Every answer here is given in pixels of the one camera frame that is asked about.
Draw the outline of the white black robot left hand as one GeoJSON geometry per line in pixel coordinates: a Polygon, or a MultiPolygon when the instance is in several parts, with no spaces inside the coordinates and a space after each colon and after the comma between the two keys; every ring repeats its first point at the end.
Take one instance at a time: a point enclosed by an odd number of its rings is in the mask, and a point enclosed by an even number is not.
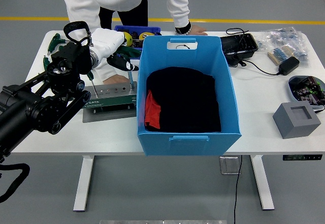
{"type": "Polygon", "coordinates": [[[128,47],[125,34],[120,31],[98,28],[91,34],[89,45],[91,68],[95,69],[103,59],[121,71],[138,71],[139,67],[131,63],[132,58],[138,58],[141,51],[128,47]]]}

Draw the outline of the person's right hand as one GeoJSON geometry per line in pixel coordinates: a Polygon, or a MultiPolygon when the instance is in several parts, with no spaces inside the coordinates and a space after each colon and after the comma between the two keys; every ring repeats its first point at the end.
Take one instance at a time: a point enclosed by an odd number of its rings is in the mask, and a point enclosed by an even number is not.
{"type": "Polygon", "coordinates": [[[128,83],[129,80],[122,75],[113,75],[110,78],[103,81],[104,84],[116,84],[116,83],[128,83]]]}

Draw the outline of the person's left hand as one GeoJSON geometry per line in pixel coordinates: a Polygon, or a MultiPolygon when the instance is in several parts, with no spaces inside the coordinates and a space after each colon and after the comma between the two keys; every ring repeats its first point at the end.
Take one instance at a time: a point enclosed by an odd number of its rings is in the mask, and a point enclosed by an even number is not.
{"type": "Polygon", "coordinates": [[[206,29],[204,27],[198,25],[192,25],[189,35],[196,35],[196,36],[207,36],[206,29]]]}

